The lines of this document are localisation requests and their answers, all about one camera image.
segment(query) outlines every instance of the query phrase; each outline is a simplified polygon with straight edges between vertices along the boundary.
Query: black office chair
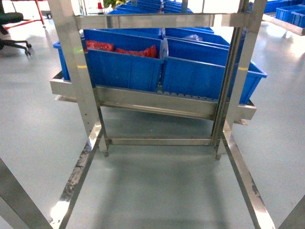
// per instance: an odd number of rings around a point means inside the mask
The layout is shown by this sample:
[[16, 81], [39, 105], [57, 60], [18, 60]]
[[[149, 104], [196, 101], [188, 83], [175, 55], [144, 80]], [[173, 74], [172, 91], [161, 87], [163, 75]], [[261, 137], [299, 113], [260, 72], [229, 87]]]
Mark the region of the black office chair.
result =
[[[22, 13], [5, 13], [2, 0], [0, 0], [0, 32], [4, 35], [8, 34], [7, 30], [2, 26], [9, 23], [17, 23], [23, 20]], [[25, 43], [26, 47], [22, 45], [18, 45], [16, 43]], [[31, 44], [29, 44], [27, 41], [14, 41], [14, 40], [2, 40], [0, 39], [0, 50], [3, 49], [4, 46], [10, 46], [15, 47], [19, 49], [24, 49], [25, 54], [31, 55], [28, 48], [31, 48]]]

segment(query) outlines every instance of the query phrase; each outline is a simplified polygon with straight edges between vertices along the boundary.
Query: red bag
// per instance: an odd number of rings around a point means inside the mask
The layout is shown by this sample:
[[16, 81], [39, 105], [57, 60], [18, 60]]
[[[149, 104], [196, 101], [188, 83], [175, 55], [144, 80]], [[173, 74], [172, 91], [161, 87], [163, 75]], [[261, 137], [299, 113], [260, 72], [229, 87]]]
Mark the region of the red bag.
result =
[[115, 51], [118, 53], [135, 55], [135, 56], [158, 58], [158, 53], [155, 45], [145, 49], [144, 51], [126, 51], [123, 49], [116, 49]]
[[104, 50], [104, 51], [114, 51], [114, 44], [108, 44], [103, 42], [86, 41], [88, 49]]

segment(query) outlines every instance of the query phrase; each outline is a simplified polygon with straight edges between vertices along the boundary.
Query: plastic bag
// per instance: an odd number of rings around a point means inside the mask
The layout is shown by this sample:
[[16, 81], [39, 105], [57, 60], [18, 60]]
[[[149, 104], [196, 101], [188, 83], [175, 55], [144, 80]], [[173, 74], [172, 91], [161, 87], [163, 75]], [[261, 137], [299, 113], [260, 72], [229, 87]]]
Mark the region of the plastic bag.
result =
[[114, 51], [114, 44], [108, 44], [103, 42], [95, 42], [95, 41], [86, 41], [86, 45], [88, 49], [96, 49], [103, 51]]
[[188, 39], [188, 40], [192, 40], [192, 41], [199, 41], [199, 42], [202, 42], [202, 37], [199, 37], [199, 36], [196, 35], [196, 34], [189, 35], [189, 36], [187, 36], [187, 37], [183, 37], [183, 39]]
[[158, 53], [155, 45], [145, 49], [144, 51], [126, 51], [123, 49], [116, 49], [115, 51], [118, 53], [129, 54], [129, 55], [158, 58]]

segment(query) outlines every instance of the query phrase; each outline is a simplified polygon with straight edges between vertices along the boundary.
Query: blue plastic bin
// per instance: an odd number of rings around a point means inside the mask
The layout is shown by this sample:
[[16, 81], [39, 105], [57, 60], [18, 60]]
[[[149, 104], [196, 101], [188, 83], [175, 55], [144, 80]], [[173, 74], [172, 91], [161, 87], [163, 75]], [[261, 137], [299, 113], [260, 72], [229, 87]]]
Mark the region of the blue plastic bin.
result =
[[276, 11], [278, 7], [288, 6], [289, 2], [284, 0], [268, 1], [265, 8], [265, 13], [272, 13]]
[[305, 28], [305, 10], [299, 12], [292, 12], [292, 24], [298, 27]]
[[53, 47], [58, 50], [59, 59], [61, 61], [62, 76], [63, 76], [64, 80], [69, 80], [70, 81], [70, 76], [69, 76], [69, 73], [68, 73], [67, 64], [66, 64], [65, 58], [63, 56], [63, 52], [62, 52], [62, 49], [61, 49], [60, 42], [59, 41], [55, 42], [53, 44]]
[[165, 37], [165, 38], [170, 38], [173, 40], [179, 40], [179, 41], [185, 41], [185, 42], [190, 42], [190, 43], [195, 43], [195, 44], [205, 44], [217, 48], [222, 48], [222, 49], [230, 49], [229, 45], [223, 45], [223, 44], [217, 44], [217, 43], [212, 43], [212, 42], [202, 42], [202, 41], [194, 41], [194, 40], [189, 40], [189, 39], [181, 39], [181, 38], [175, 38], [175, 37]]
[[203, 42], [209, 42], [209, 43], [216, 43], [216, 44], [222, 44], [222, 45], [230, 45], [224, 38], [221, 36], [211, 34], [211, 33], [205, 33], [205, 32], [194, 32], [190, 30], [185, 29], [178, 29], [178, 28], [166, 28], [165, 29], [165, 36], [166, 37], [175, 37], [179, 39], [184, 39], [187, 36], [190, 35], [198, 35], [203, 39]]
[[[130, 5], [134, 6], [130, 1], [126, 2], [125, 5]], [[145, 1], [138, 1], [137, 2], [137, 7], [150, 7], [150, 8], [155, 8], [155, 9], [160, 9], [161, 8], [161, 3], [153, 3], [153, 2], [145, 2]]]
[[95, 84], [155, 91], [163, 64], [161, 40], [99, 30], [84, 30], [85, 40], [113, 43], [115, 49], [143, 51], [155, 45], [160, 59], [88, 49], [88, 68]]
[[[168, 53], [164, 53], [163, 90], [218, 99], [228, 50], [181, 40], [166, 40]], [[266, 73], [250, 64], [241, 104], [248, 103], [261, 78], [266, 77]]]
[[195, 27], [182, 27], [181, 29], [185, 30], [191, 30], [191, 31], [197, 31], [197, 32], [207, 32], [207, 33], [214, 33], [214, 31], [209, 27], [201, 27], [201, 28], [195, 28]]
[[117, 10], [134, 12], [134, 13], [158, 13], [158, 9], [149, 7], [136, 7], [131, 5], [119, 5], [116, 7]]
[[162, 39], [161, 29], [102, 29], [101, 31], [116, 32], [128, 35], [134, 35], [139, 37], [149, 37], [155, 39]]
[[302, 3], [302, 0], [284, 0], [288, 2], [288, 6], [294, 6]]
[[303, 5], [296, 5], [296, 6], [286, 6], [281, 8], [276, 8], [276, 15], [275, 18], [292, 23], [293, 15], [291, 12], [298, 12], [305, 10], [305, 6]]

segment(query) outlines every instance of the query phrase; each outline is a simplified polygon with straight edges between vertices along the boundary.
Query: stainless steel rack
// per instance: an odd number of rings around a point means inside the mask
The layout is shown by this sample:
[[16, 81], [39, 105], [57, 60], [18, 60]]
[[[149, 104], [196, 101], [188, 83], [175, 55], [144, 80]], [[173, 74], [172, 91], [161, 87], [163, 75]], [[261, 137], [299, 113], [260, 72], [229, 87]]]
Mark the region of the stainless steel rack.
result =
[[[256, 108], [250, 102], [240, 105], [248, 67], [266, 5], [266, 0], [241, 0], [237, 13], [198, 14], [145, 14], [75, 16], [69, 0], [49, 0], [55, 27], [61, 41], [71, 82], [61, 79], [59, 73], [51, 80], [54, 94], [59, 100], [77, 102], [88, 140], [80, 158], [64, 188], [60, 200], [53, 208], [55, 216], [48, 222], [26, 194], [24, 189], [0, 160], [0, 214], [14, 228], [63, 229], [66, 227], [88, 173], [95, 151], [108, 156], [110, 145], [213, 145], [216, 159], [227, 153], [238, 184], [256, 229], [275, 229], [261, 195], [243, 160], [232, 135], [234, 122], [251, 119]], [[234, 27], [227, 65], [219, 100], [167, 93], [149, 93], [127, 89], [98, 86], [92, 88], [84, 57], [79, 31], [82, 29], [156, 28], [156, 27]], [[240, 61], [237, 53], [243, 42]], [[228, 96], [235, 66], [238, 71], [231, 97]], [[176, 115], [189, 118], [214, 120], [210, 136], [156, 138], [147, 136], [107, 136], [103, 124], [101, 106], [119, 107], [142, 112]], [[281, 229], [292, 229], [291, 222], [304, 225], [295, 213], [302, 214], [305, 200], [288, 216]]]
[[287, 31], [293, 32], [299, 36], [305, 36], [305, 28], [298, 27], [291, 23], [275, 18], [275, 13], [266, 13], [263, 15], [263, 20], [277, 25]]

